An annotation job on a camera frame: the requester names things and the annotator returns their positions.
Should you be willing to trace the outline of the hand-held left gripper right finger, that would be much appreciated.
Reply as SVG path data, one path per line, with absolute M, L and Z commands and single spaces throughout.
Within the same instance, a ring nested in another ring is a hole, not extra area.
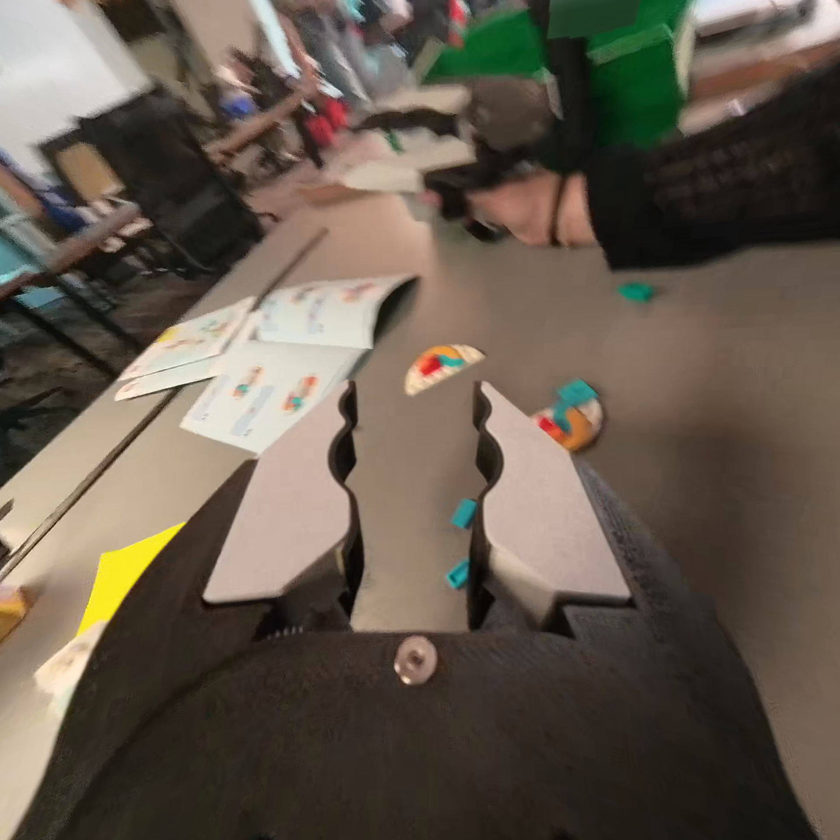
M 626 576 L 572 455 L 487 381 L 473 394 L 476 499 L 469 545 L 469 625 L 492 607 L 556 627 L 565 607 L 624 609 Z

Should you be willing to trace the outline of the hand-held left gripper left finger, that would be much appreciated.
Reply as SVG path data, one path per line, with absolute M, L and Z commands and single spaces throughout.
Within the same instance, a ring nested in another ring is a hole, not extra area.
M 352 605 L 362 581 L 354 381 L 338 385 L 256 460 L 203 599 L 289 601 L 304 591 Z

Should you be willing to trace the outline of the round orange lego assembly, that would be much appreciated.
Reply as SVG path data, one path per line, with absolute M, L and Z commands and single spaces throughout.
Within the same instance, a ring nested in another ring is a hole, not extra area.
M 605 413 L 598 392 L 576 378 L 558 388 L 553 402 L 531 415 L 531 420 L 555 443 L 579 452 L 600 436 Z

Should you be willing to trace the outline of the green plastic bin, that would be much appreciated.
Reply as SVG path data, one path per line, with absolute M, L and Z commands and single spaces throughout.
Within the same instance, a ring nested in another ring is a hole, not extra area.
M 632 2 L 635 20 L 582 38 L 550 38 L 550 2 L 506 6 L 471 23 L 458 45 L 438 48 L 427 83 L 491 76 L 547 80 L 564 117 L 572 101 L 594 120 L 598 146 L 649 148 L 673 135 L 690 91 L 693 2 Z

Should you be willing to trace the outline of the half-round lego assembly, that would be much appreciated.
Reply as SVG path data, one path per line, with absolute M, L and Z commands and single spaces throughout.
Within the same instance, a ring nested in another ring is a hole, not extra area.
M 439 344 L 420 353 L 408 368 L 404 393 L 415 396 L 426 389 L 484 361 L 486 355 L 477 348 L 462 344 Z

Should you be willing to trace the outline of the person's right hand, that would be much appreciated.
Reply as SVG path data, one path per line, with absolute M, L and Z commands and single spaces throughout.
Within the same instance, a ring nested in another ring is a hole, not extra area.
M 537 247 L 556 247 L 565 178 L 544 172 L 506 184 L 502 226 L 518 241 Z

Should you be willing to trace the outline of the open instruction booklet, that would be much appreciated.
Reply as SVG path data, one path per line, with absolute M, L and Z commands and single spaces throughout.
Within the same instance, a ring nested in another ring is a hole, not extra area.
M 272 292 L 180 429 L 260 455 L 348 379 L 374 348 L 383 306 L 418 279 L 368 276 Z

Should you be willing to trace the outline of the yellow paper sheet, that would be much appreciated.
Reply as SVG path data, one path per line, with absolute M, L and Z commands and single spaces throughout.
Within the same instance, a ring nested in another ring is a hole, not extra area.
M 141 575 L 184 527 L 178 523 L 131 545 L 100 556 L 96 576 L 76 637 L 110 622 Z

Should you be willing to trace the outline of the thin instruction leaflet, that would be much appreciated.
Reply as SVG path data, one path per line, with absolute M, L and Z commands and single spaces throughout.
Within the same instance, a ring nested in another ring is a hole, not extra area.
M 256 297 L 165 330 L 119 376 L 117 403 L 213 378 L 219 360 L 250 324 Z

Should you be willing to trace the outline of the crumpled white paper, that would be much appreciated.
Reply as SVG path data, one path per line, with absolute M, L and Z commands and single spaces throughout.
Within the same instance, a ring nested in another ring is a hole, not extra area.
M 107 621 L 91 624 L 36 670 L 35 685 L 41 694 L 48 697 L 48 709 L 53 717 L 63 718 L 67 713 L 77 685 L 107 625 Z

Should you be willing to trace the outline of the black mesh chair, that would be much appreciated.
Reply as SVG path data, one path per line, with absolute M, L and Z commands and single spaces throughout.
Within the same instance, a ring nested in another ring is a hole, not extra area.
M 220 277 L 266 235 L 191 130 L 186 108 L 162 85 L 89 117 L 38 144 L 70 186 L 60 153 L 86 146 L 121 184 L 121 194 L 151 222 L 164 245 L 163 266 L 183 278 Z

